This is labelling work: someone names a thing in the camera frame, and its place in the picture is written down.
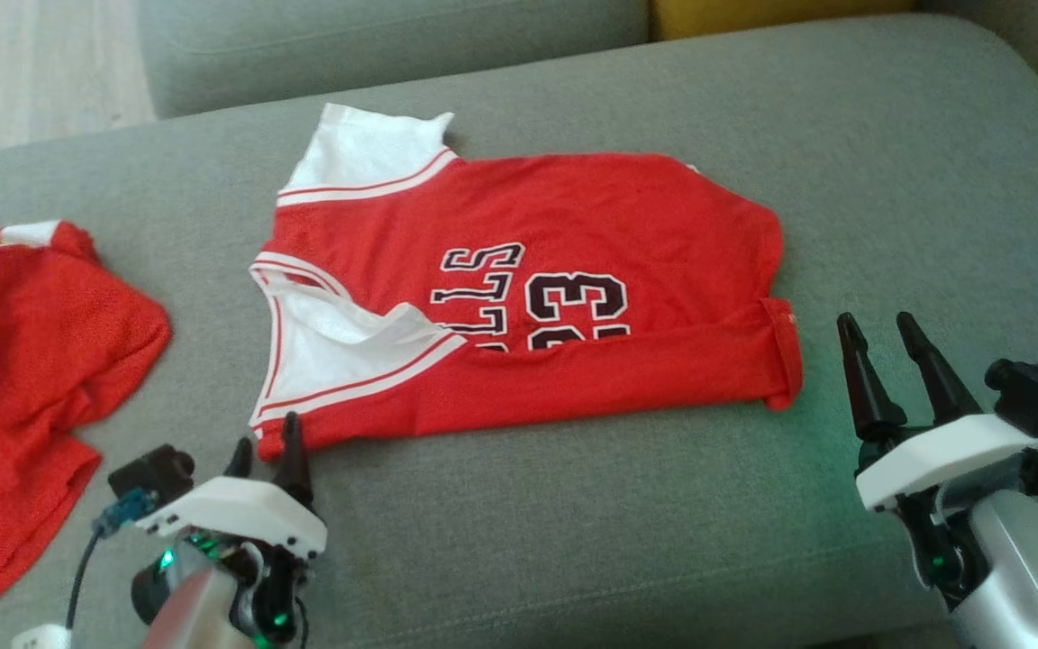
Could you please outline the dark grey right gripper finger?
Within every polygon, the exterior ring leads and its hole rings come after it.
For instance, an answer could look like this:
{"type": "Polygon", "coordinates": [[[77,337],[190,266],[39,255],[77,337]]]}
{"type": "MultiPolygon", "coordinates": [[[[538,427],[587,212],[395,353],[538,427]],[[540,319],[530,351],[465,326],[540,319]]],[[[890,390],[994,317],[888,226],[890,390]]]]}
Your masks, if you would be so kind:
{"type": "Polygon", "coordinates": [[[968,387],[928,340],[909,312],[897,314],[897,330],[907,357],[916,363],[933,411],[933,426],[943,426],[963,416],[983,414],[968,387]]]}
{"type": "Polygon", "coordinates": [[[864,443],[885,443],[907,424],[905,410],[889,397],[873,362],[868,341],[853,313],[837,317],[842,366],[854,433],[864,443]]]}

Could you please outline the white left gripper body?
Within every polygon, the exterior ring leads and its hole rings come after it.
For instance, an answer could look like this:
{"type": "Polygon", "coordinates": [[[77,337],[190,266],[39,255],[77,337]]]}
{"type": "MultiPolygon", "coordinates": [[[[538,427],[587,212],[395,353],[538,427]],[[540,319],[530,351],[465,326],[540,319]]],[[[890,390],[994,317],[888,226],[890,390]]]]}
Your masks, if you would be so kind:
{"type": "Polygon", "coordinates": [[[170,539],[151,570],[165,588],[144,646],[298,646],[309,563],[328,528],[275,484],[215,477],[136,529],[170,539]]]}

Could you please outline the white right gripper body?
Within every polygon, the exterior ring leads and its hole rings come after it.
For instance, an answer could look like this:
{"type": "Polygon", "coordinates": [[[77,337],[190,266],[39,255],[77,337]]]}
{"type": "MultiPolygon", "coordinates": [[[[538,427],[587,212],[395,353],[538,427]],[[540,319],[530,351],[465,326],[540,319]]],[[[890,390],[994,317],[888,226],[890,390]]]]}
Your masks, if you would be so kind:
{"type": "Polygon", "coordinates": [[[1038,438],[996,415],[902,435],[895,444],[862,444],[854,475],[861,504],[905,526],[917,578],[959,605],[991,571],[971,512],[1009,490],[1038,496],[1038,438]]]}

